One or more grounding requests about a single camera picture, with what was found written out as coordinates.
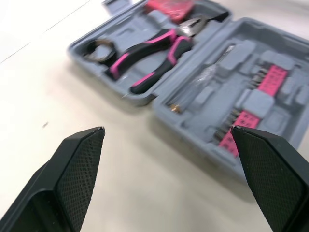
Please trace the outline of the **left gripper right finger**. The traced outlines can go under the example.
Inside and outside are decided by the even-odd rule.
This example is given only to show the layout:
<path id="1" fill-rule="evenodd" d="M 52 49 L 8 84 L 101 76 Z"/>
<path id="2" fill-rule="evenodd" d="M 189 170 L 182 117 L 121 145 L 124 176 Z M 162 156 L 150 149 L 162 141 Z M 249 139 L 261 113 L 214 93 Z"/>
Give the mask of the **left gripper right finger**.
<path id="1" fill-rule="evenodd" d="M 309 163 L 284 138 L 233 126 L 245 177 L 274 232 L 309 230 Z"/>

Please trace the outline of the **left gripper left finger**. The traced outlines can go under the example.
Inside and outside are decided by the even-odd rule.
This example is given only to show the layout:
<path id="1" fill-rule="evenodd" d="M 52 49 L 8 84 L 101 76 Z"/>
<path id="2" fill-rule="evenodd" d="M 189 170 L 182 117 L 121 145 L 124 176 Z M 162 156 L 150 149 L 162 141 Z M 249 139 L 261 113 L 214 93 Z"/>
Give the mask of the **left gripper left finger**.
<path id="1" fill-rule="evenodd" d="M 65 138 L 0 220 L 2 232 L 79 232 L 97 178 L 104 127 Z"/>

